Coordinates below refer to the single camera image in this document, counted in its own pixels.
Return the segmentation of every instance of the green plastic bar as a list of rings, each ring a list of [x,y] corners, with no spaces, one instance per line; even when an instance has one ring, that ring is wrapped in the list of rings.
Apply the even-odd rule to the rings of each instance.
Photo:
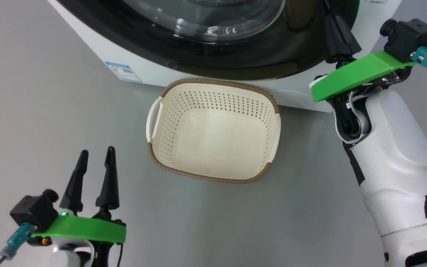
[[[32,236],[72,238],[116,244],[126,241],[126,227],[95,218],[60,215],[46,232],[34,233]]]
[[[315,102],[326,100],[397,69],[415,64],[402,63],[385,51],[375,52],[337,69],[313,85],[312,98]]]

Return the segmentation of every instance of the floor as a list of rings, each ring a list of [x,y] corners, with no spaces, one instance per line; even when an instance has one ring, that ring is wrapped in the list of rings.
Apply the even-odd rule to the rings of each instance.
[[[407,0],[395,18],[422,17],[413,8],[421,3]],[[396,89],[427,135],[427,70]],[[63,193],[82,149],[90,158],[81,215],[95,214],[113,145],[113,215],[128,224],[122,266],[383,265],[331,114],[281,108],[271,170],[249,185],[211,184],[151,162],[144,125],[161,91],[118,80],[46,1],[0,0],[0,250],[17,227],[11,208],[46,188]],[[24,245],[3,266],[40,266],[50,253]]]

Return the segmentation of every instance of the basket rim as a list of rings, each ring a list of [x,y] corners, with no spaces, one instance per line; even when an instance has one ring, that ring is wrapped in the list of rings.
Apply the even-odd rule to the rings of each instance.
[[[203,83],[203,84],[208,84],[208,85],[230,86],[230,87],[235,87],[238,89],[253,91],[253,92],[259,93],[259,94],[265,96],[266,98],[268,98],[268,100],[273,104],[275,114],[279,114],[278,103],[276,103],[276,100],[273,98],[273,96],[271,96],[271,94],[269,94],[266,90],[261,89],[261,88],[256,87],[256,86],[247,85],[244,83],[236,83],[236,82],[231,82],[231,81],[213,80],[213,79],[205,79],[205,78],[181,79],[181,80],[177,80],[177,81],[169,84],[166,87],[166,90],[164,90],[164,92],[161,94],[161,97],[165,98],[171,89],[173,89],[174,87],[179,86],[183,83]]]
[[[171,84],[169,84],[169,86],[166,87],[166,90],[164,90],[164,92],[161,94],[161,97],[164,98],[168,92],[175,88],[176,86],[179,86],[183,83],[203,83],[203,84],[209,84],[209,85],[219,85],[219,86],[230,86],[230,87],[234,87],[234,88],[239,88],[239,89],[244,89],[244,90],[248,90],[248,91],[253,91],[256,93],[259,93],[263,96],[265,96],[273,105],[274,108],[274,112],[275,114],[279,115],[279,106],[278,103],[276,103],[276,100],[273,98],[273,96],[271,96],[266,90],[258,88],[256,86],[252,86],[252,85],[247,85],[244,83],[236,83],[236,82],[231,82],[231,81],[222,81],[222,80],[213,80],[213,79],[206,79],[206,78],[188,78],[188,79],[181,79],[178,81],[175,81]],[[179,169],[175,169],[169,166],[166,166],[164,164],[162,164],[157,158],[156,155],[154,155],[154,150],[153,150],[153,144],[152,142],[148,142],[148,152],[149,152],[149,157],[151,157],[152,161],[161,169],[163,169],[164,171],[169,171],[172,172],[174,174],[178,174],[181,176],[185,176],[188,178],[193,178],[193,179],[199,179],[202,181],[212,181],[212,182],[218,182],[218,183],[222,183],[222,184],[250,184],[254,181],[259,180],[261,177],[263,177],[263,175],[266,174],[266,172],[269,170],[269,168],[271,167],[271,162],[267,162],[265,164],[265,167],[254,177],[251,177],[249,179],[227,179],[227,178],[217,178],[217,177],[212,177],[212,176],[204,176],[204,175],[199,175],[199,174],[192,174],[190,172],[187,171],[181,171]]]

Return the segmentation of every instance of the laundry basket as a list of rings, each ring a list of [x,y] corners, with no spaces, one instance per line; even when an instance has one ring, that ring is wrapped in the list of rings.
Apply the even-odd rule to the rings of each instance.
[[[209,79],[169,85],[146,123],[149,154],[161,169],[228,184],[268,171],[280,131],[278,105],[266,91]]]

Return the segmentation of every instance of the blue and white sticker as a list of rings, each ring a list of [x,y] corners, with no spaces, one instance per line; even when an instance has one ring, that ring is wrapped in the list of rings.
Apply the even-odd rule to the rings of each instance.
[[[112,63],[108,61],[105,61],[105,63],[113,71],[113,73],[116,74],[118,78],[120,78],[120,80],[142,83],[138,75],[136,75],[136,73],[134,73],[134,71],[128,65]]]

